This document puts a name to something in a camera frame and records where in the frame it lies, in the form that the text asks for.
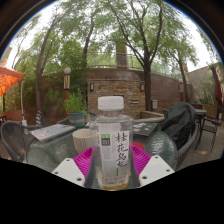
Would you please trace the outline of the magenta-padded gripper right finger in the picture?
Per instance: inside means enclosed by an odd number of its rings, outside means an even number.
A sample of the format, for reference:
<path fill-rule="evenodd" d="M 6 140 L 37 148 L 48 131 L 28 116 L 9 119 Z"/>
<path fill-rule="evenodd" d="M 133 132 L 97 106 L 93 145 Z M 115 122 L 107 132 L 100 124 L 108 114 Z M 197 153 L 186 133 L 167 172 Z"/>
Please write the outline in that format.
<path fill-rule="evenodd" d="M 132 158 L 131 178 L 134 188 L 143 187 L 174 172 L 159 155 L 150 156 L 135 145 L 132 146 Z"/>

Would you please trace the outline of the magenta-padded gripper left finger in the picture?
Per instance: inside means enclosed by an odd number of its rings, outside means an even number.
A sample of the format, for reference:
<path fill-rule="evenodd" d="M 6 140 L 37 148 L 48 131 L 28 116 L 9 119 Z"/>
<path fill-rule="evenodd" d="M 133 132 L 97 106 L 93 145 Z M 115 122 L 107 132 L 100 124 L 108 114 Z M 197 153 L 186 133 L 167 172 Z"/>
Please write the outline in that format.
<path fill-rule="evenodd" d="M 92 148 L 86 149 L 75 158 L 65 158 L 52 173 L 78 186 L 99 189 Z"/>

